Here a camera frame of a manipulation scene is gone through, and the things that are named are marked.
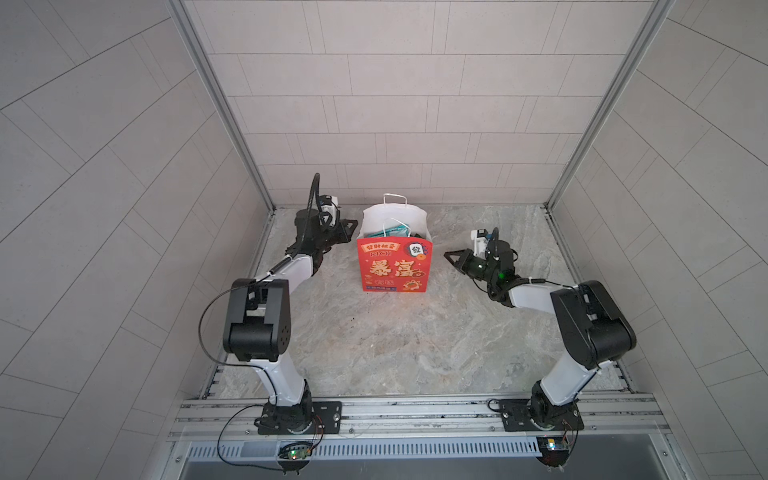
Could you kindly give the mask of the red paper gift bag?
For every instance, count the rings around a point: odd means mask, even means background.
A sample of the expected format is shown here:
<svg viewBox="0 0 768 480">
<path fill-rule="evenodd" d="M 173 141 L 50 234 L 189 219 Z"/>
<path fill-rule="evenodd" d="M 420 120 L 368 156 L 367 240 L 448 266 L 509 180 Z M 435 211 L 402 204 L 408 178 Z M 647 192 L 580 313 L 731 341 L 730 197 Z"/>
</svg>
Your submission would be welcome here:
<svg viewBox="0 0 768 480">
<path fill-rule="evenodd" d="M 384 224 L 394 225 L 394 219 L 410 226 L 410 237 L 365 237 Z M 365 292 L 427 291 L 434 253 L 427 212 L 405 196 L 385 193 L 380 203 L 363 211 L 356 249 Z"/>
</svg>

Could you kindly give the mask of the teal snack packet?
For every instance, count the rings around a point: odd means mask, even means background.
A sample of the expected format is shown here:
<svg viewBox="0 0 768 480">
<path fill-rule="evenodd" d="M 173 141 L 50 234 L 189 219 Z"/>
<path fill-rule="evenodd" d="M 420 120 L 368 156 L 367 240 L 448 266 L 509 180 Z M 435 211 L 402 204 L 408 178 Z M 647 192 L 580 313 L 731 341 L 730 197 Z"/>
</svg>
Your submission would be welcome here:
<svg viewBox="0 0 768 480">
<path fill-rule="evenodd" d="M 368 233 L 366 238 L 384 238 L 384 237 L 410 237 L 411 228 L 408 224 L 394 219 L 395 224 L 387 226 L 384 224 L 382 228 L 376 232 Z"/>
</svg>

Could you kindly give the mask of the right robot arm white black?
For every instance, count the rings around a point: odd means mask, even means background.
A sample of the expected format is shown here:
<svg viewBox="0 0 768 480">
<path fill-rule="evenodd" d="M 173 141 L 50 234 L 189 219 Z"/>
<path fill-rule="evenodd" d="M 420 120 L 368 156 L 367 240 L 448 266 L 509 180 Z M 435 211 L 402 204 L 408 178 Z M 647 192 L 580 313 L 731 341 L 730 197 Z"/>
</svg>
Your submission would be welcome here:
<svg viewBox="0 0 768 480">
<path fill-rule="evenodd" d="M 576 285 L 516 273 L 517 253 L 508 243 L 489 241 L 483 257 L 473 250 L 448 251 L 444 257 L 475 283 L 485 283 L 488 298 L 509 308 L 527 308 L 556 317 L 565 351 L 535 382 L 531 397 L 490 400 L 507 431 L 574 431 L 584 428 L 577 407 L 580 392 L 598 371 L 635 348 L 629 322 L 605 286 L 596 280 Z"/>
</svg>

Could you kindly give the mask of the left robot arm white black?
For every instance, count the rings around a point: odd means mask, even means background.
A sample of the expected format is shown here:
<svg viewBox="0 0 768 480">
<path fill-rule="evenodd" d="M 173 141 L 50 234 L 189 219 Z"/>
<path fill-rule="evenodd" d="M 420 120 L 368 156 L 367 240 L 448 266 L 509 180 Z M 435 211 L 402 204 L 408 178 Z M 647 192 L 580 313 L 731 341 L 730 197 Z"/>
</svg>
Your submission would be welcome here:
<svg viewBox="0 0 768 480">
<path fill-rule="evenodd" d="M 287 353 L 291 339 L 290 294 L 319 270 L 336 244 L 352 240 L 358 222 L 341 217 L 338 198 L 324 195 L 318 207 L 295 218 L 297 239 L 262 279 L 233 282 L 223 348 L 259 376 L 267 392 L 256 425 L 261 435 L 304 434 L 318 423 L 307 380 Z"/>
</svg>

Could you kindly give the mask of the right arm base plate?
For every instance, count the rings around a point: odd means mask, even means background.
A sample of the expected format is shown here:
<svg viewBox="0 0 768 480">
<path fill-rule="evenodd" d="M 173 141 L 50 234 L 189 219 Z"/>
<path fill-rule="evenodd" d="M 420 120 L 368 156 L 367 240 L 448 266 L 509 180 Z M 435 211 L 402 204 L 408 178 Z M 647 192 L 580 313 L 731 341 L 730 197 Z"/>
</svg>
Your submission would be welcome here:
<svg viewBox="0 0 768 480">
<path fill-rule="evenodd" d="M 506 432 L 565 431 L 584 429 L 575 401 L 552 405 L 546 397 L 501 399 L 497 402 Z"/>
</svg>

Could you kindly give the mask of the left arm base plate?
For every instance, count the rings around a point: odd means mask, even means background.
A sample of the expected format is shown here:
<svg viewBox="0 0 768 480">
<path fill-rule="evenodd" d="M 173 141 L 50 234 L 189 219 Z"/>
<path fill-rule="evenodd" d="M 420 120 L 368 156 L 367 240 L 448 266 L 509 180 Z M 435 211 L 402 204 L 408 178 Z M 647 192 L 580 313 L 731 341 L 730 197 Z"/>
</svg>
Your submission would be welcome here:
<svg viewBox="0 0 768 480">
<path fill-rule="evenodd" d="M 259 435 L 337 434 L 340 431 L 342 403 L 312 401 L 289 407 L 268 403 L 254 421 Z"/>
</svg>

